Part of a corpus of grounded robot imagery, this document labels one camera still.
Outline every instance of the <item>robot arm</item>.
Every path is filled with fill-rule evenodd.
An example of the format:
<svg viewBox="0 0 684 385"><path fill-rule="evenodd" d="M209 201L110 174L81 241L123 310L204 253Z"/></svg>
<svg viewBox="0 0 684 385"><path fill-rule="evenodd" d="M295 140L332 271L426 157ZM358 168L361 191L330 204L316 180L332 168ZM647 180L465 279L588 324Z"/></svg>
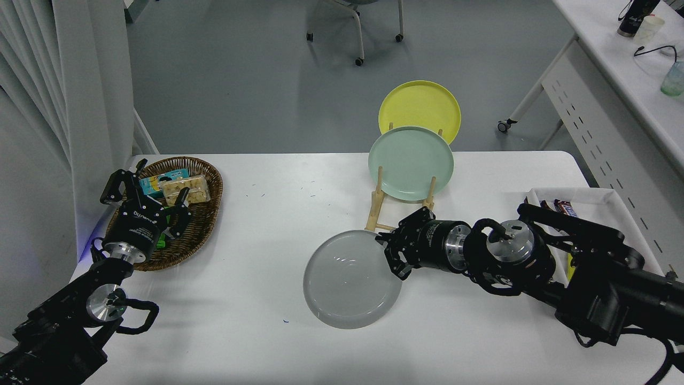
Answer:
<svg viewBox="0 0 684 385"><path fill-rule="evenodd" d="M684 284L674 271L662 277L642 270L644 258L623 243L616 229L529 204L521 204L518 213L517 220L481 219L470 227L438 221L423 207L376 240L401 280L413 269L432 267L463 274L490 294L525 293L553 306L555 317L585 347L614 346L621 334L663 342L668 357L651 384L672 365L684 371L684 353L675 355L669 342L684 344ZM539 224L567 235L549 235ZM487 227L489 235L483 232ZM576 269L567 287L552 278L556 265L549 246L573 258Z"/></svg>
<svg viewBox="0 0 684 385"><path fill-rule="evenodd" d="M127 298L120 285L133 273L134 263L150 258L162 232L183 233L190 213L184 203L187 188L170 208L142 193L139 176L146 162L138 163L135 172L111 174L101 203L117 204L120 209L102 240L103 249L93 242L90 269L32 310L14 330L19 344L0 357L1 385L81 384L107 362L102 348L114 333L140 334L154 323L159 306ZM126 199L120 192L122 184ZM127 308L149 311L144 324L121 326ZM86 327L100 329L91 336Z"/></svg>

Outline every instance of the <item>caster wheel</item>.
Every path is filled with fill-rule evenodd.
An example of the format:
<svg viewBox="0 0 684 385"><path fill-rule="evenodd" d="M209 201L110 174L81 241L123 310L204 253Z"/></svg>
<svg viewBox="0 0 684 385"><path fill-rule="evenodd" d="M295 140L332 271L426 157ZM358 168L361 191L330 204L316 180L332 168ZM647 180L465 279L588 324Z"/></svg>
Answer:
<svg viewBox="0 0 684 385"><path fill-rule="evenodd" d="M497 125L497 129L503 133L508 132L509 128L511 128L511 125L504 121L499 121L499 124Z"/></svg>

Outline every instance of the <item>mint green plate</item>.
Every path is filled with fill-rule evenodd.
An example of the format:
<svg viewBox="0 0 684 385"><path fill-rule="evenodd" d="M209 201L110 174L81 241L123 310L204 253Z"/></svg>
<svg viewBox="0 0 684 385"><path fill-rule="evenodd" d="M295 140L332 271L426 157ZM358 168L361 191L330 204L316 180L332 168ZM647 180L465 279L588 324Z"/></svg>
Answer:
<svg viewBox="0 0 684 385"><path fill-rule="evenodd" d="M378 183L382 166L382 190L404 201L428 197L432 177L434 193L441 191L453 174L453 154L439 135L422 127L398 127L381 135L368 154L368 169Z"/></svg>

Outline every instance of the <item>plastic cup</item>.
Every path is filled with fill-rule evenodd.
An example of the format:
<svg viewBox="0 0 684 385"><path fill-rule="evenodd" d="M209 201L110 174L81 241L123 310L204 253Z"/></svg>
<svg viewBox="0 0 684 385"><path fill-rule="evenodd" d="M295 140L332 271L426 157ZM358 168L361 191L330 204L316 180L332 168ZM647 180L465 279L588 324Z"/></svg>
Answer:
<svg viewBox="0 0 684 385"><path fill-rule="evenodd" d="M678 97L684 92L684 62L675 62L660 85L660 91L671 97Z"/></svg>
<svg viewBox="0 0 684 385"><path fill-rule="evenodd" d="M638 45L645 45L653 39L653 36L663 27L665 21L658 16L646 16L637 34L634 35L634 42Z"/></svg>

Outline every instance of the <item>gray plate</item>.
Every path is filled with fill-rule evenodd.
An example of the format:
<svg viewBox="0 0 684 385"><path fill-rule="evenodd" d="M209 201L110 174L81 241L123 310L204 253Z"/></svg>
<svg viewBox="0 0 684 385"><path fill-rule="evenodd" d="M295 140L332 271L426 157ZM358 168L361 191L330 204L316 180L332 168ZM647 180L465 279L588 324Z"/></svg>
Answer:
<svg viewBox="0 0 684 385"><path fill-rule="evenodd" d="M322 244L306 265L304 298L324 323L356 329L377 321L399 296L376 233L351 230Z"/></svg>

